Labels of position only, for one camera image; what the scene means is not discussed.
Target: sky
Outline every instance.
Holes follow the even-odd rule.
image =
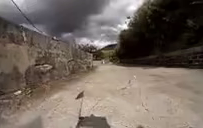
[[[133,16],[143,3],[143,0],[14,1],[48,35],[99,46],[116,43],[119,32],[127,28],[127,17]],[[0,0],[0,16],[34,29],[11,0]]]

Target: gravel road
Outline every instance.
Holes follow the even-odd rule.
[[[63,88],[32,101],[5,127],[203,128],[203,70],[107,64],[54,84]],[[84,98],[75,100],[83,90]]]

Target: stone wall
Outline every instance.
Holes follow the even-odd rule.
[[[146,58],[121,60],[121,63],[152,66],[203,68],[203,46],[158,56],[156,55]]]
[[[0,94],[92,67],[92,55],[0,18]]]

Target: road surface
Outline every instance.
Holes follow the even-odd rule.
[[[82,100],[75,97],[84,90],[81,116],[91,120],[83,128],[203,128],[203,70],[99,65],[53,84],[63,88],[7,117],[6,127],[75,128]]]

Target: vegetation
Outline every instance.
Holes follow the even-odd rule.
[[[203,45],[203,0],[148,0],[119,35],[117,56],[136,58]]]
[[[85,52],[93,54],[94,60],[104,59],[104,54],[102,53],[102,51],[92,44],[81,44],[79,45],[79,48]]]

